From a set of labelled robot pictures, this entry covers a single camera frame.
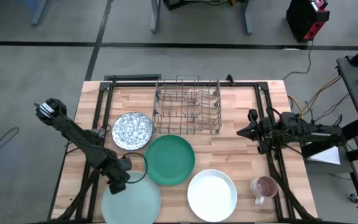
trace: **wire dish rack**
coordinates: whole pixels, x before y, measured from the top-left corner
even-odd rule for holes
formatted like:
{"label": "wire dish rack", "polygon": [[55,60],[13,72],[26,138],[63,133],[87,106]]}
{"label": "wire dish rack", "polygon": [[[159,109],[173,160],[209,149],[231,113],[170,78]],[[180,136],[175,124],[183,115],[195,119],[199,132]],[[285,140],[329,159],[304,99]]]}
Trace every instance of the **wire dish rack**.
{"label": "wire dish rack", "polygon": [[158,80],[152,120],[154,132],[160,134],[219,134],[222,127],[219,79],[200,83],[198,76],[181,75],[175,80]]}

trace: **mug handle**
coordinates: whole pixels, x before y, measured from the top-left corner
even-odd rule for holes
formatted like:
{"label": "mug handle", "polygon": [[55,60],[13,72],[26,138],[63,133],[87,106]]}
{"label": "mug handle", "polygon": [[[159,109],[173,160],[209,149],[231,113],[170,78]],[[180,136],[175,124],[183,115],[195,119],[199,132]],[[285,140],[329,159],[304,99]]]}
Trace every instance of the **mug handle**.
{"label": "mug handle", "polygon": [[255,199],[255,204],[256,205],[262,205],[264,203],[264,201],[265,201],[265,197],[257,197]]}

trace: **pink mug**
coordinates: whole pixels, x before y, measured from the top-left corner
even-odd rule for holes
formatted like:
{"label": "pink mug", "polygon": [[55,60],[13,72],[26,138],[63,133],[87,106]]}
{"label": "pink mug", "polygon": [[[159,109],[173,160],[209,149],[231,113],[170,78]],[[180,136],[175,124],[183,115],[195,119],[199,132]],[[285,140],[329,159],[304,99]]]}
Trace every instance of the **pink mug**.
{"label": "pink mug", "polygon": [[278,191],[276,181],[269,176],[254,178],[251,181],[250,189],[252,194],[256,197],[256,205],[262,205],[265,198],[274,197]]}

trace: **white plate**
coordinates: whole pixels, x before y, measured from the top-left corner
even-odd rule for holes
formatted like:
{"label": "white plate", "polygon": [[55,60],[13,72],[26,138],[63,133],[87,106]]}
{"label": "white plate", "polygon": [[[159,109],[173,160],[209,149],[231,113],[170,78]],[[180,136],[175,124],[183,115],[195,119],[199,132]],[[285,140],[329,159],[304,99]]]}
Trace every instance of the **white plate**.
{"label": "white plate", "polygon": [[187,190],[192,211],[207,222],[227,219],[237,204],[233,181],[218,170],[204,170],[193,177]]}
{"label": "white plate", "polygon": [[142,113],[126,113],[114,123],[111,134],[112,139],[121,149],[140,149],[152,137],[153,123]]}
{"label": "white plate", "polygon": [[[128,172],[130,181],[139,180],[140,172]],[[107,187],[102,198],[102,215],[107,224],[151,224],[161,209],[161,195],[157,184],[147,175],[125,190],[112,195]]]}

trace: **yellow cable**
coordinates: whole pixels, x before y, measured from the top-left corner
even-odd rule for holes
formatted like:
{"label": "yellow cable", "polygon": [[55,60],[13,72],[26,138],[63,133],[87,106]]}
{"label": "yellow cable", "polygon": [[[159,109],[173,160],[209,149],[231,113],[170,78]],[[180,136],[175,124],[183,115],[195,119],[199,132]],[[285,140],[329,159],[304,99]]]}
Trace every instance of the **yellow cable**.
{"label": "yellow cable", "polygon": [[336,76],[334,77],[332,80],[330,80],[327,84],[325,84],[323,87],[321,87],[315,94],[314,96],[310,99],[309,103],[301,110],[301,114],[304,112],[305,109],[307,109],[309,107],[310,104],[313,104],[316,100],[317,100],[317,96],[324,91],[325,89],[328,88],[328,86],[330,84],[332,84],[333,82],[337,81],[338,79],[340,79],[341,76]]}
{"label": "yellow cable", "polygon": [[292,102],[294,102],[294,103],[296,104],[296,106],[299,108],[299,113],[301,113],[302,108],[301,108],[301,106],[299,105],[299,103],[296,102],[296,99],[295,99],[293,96],[291,96],[291,95],[287,95],[287,96],[292,100]]}

